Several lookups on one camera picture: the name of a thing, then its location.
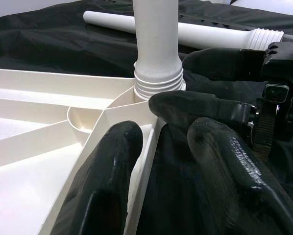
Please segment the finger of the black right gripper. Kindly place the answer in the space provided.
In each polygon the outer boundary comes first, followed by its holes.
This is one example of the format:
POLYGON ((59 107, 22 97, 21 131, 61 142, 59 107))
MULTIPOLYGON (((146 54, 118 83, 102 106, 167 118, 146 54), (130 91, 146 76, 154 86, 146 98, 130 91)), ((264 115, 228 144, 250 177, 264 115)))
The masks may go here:
POLYGON ((183 68, 215 81, 261 81, 264 55, 261 50, 208 48, 188 54, 183 68))
POLYGON ((148 106, 154 115, 182 129, 188 129, 197 118, 205 117, 242 131, 256 114, 251 104, 193 91, 158 93, 149 99, 148 106))

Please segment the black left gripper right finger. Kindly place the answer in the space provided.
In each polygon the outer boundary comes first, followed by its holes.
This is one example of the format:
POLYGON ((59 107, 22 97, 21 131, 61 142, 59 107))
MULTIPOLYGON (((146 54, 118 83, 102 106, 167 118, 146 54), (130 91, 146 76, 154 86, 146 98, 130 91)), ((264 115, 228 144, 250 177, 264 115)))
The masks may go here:
POLYGON ((234 130, 201 117, 187 139, 221 235, 293 235, 293 201, 234 130))

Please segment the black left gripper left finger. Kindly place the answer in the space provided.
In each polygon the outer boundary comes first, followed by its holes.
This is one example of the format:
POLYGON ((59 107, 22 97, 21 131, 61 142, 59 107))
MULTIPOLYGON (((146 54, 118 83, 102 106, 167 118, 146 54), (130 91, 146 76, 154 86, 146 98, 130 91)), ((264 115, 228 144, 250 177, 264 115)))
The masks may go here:
POLYGON ((130 177, 142 148, 137 123, 110 127, 77 171, 50 235, 123 235, 130 177))

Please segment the white plastic table leg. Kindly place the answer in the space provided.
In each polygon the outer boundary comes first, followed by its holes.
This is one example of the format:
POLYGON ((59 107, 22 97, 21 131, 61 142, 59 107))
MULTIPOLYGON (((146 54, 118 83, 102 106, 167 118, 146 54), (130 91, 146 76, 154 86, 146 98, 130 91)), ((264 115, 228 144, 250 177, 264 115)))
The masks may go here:
POLYGON ((138 58, 135 95, 143 100, 161 92, 184 90, 178 55, 178 0, 133 0, 138 58))
POLYGON ((141 20, 139 17, 85 11, 83 19, 86 23, 119 31, 136 34, 137 41, 146 43, 148 40, 170 46, 177 44, 205 49, 225 47, 239 49, 266 50, 271 43, 280 42, 283 31, 256 28, 241 31, 227 28, 203 26, 190 23, 177 23, 173 20, 160 19, 159 22, 141 20))

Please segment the white plastic table top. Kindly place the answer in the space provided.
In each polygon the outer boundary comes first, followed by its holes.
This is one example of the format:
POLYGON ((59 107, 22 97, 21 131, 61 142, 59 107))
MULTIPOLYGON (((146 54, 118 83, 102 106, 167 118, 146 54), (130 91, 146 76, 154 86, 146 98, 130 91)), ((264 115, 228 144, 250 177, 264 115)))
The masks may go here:
POLYGON ((0 69, 0 235, 49 235, 73 178, 116 123, 143 132, 123 235, 135 235, 164 122, 133 78, 0 69))

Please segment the black cloth table cover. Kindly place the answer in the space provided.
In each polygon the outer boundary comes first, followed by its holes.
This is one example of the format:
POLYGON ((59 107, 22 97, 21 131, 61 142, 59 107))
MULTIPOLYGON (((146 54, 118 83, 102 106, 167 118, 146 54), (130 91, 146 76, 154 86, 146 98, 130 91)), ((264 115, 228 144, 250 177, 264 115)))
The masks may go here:
MULTIPOLYGON (((84 0, 32 13, 0 18, 0 68, 130 75, 136 43, 132 36, 97 29, 81 22, 87 7, 107 13, 132 12, 131 4, 112 0, 84 0)), ((251 104, 261 83, 215 81, 185 72, 186 91, 214 94, 220 99, 251 104)), ((245 126, 234 130, 247 144, 245 126)), ((142 207, 138 235, 221 235, 208 202, 202 174, 187 139, 188 129, 167 123, 161 130, 142 207)), ((252 151, 273 173, 293 201, 293 137, 275 137, 266 160, 252 151)))

